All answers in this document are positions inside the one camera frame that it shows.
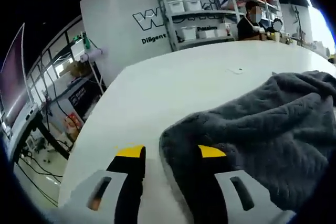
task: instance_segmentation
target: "yellow tape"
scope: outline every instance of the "yellow tape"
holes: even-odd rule
[[[219,149],[212,148],[205,145],[198,146],[201,149],[202,157],[225,157],[226,154]]]
[[[123,157],[140,157],[140,152],[144,148],[143,145],[138,145],[135,147],[124,148],[120,149],[116,156],[123,156]]]

